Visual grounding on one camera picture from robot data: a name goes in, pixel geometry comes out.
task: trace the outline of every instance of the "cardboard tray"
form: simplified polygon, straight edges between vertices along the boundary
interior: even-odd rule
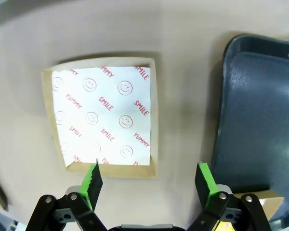
[[[58,154],[62,159],[61,146],[59,142],[55,115],[53,111],[53,91],[52,91],[52,72],[71,69],[82,69],[102,66],[144,66],[150,68],[151,78],[151,149],[149,166],[126,166],[126,165],[100,165],[100,171],[103,177],[116,178],[151,178],[155,177],[158,168],[158,99],[155,62],[151,58],[139,57],[106,57],[96,59],[86,59],[80,61],[59,64],[42,71],[42,85],[44,101],[47,115],[50,120],[51,131]],[[74,162],[68,167],[67,171],[86,173],[89,169],[89,163]]]

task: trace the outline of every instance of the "red text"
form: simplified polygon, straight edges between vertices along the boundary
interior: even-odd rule
[[[78,137],[80,137],[80,136],[82,135],[82,134],[81,134],[76,128],[74,128],[73,126],[71,126],[71,127],[69,128],[69,130],[72,131],[72,132],[74,132],[75,135],[77,135]]]
[[[78,75],[79,73],[77,72],[77,71],[75,71],[75,70],[71,70],[71,72],[74,74],[74,75]]]
[[[105,108],[107,108],[109,111],[110,111],[112,108],[114,108],[114,106],[110,105],[110,103],[109,103],[108,101],[106,101],[104,97],[101,97],[101,98],[99,99],[99,102],[101,102],[101,103],[105,106]]]
[[[104,157],[104,159],[102,160],[103,164],[104,165],[108,165],[109,164],[109,161]]]
[[[101,69],[102,69],[102,71],[104,71],[105,74],[107,74],[109,76],[109,78],[114,76],[114,74],[107,67],[102,66]]]
[[[145,72],[145,70],[141,66],[136,66],[135,68],[136,70],[139,71],[139,74],[144,78],[144,80],[146,80],[149,77],[149,75]]]
[[[110,140],[112,141],[113,139],[115,139],[115,137],[113,137],[108,131],[106,131],[106,129],[102,129],[101,130],[101,133],[105,134],[105,136]]]
[[[134,137],[136,137],[136,140],[140,141],[144,146],[150,146],[148,142],[146,142],[137,132],[135,133]]]
[[[75,162],[81,162],[81,160],[78,156],[74,155],[73,158],[74,158]]]
[[[75,100],[70,94],[66,95],[67,99],[70,100],[78,109],[81,108],[82,106],[80,105],[77,100]]]
[[[146,108],[141,105],[139,100],[136,100],[136,102],[134,103],[134,105],[136,105],[136,107],[138,107],[139,111],[146,116],[147,114],[149,114],[149,112],[146,110]]]

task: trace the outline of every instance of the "smiley face print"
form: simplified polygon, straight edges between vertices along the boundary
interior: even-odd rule
[[[61,151],[63,155],[66,155],[69,151],[69,144],[68,143],[63,143],[61,145]]]
[[[118,91],[121,95],[129,95],[133,91],[133,86],[129,81],[121,81],[118,85]]]
[[[94,112],[88,112],[86,114],[86,121],[88,124],[92,124],[92,125],[96,124],[98,122],[97,114]]]
[[[123,115],[119,119],[119,124],[123,128],[130,128],[131,126],[133,126],[133,120],[128,115]]]
[[[87,78],[83,81],[83,88],[88,92],[92,92],[96,89],[96,82],[91,78]]]
[[[66,119],[66,114],[65,114],[65,112],[63,112],[63,111],[58,111],[58,112],[56,113],[55,118],[56,118],[56,124],[57,124],[57,125],[61,125],[61,124],[64,123],[64,121],[65,121],[65,119]]]
[[[131,155],[133,155],[133,149],[130,146],[125,145],[121,147],[120,154],[124,158],[130,157]]]
[[[101,151],[101,146],[98,143],[91,143],[91,150],[94,154],[97,154]]]
[[[63,80],[60,77],[55,77],[52,80],[53,90],[58,91],[63,86]]]

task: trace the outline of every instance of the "gray surface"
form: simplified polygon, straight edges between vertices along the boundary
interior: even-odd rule
[[[55,153],[40,71],[76,56],[130,51],[157,61],[158,177],[105,179],[96,211],[108,228],[186,227],[196,197],[196,162],[210,159],[214,143],[219,61],[227,42],[242,31],[289,39],[289,0],[8,0],[1,5],[0,183],[10,214],[26,223],[41,195],[61,197],[83,178],[65,172]]]
[[[5,227],[5,229],[7,229],[10,226],[12,221],[13,219],[0,212],[0,223],[2,224],[3,227]]]

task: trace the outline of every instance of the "white paper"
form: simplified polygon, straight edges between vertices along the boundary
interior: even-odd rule
[[[150,68],[53,72],[53,106],[66,166],[150,164]]]

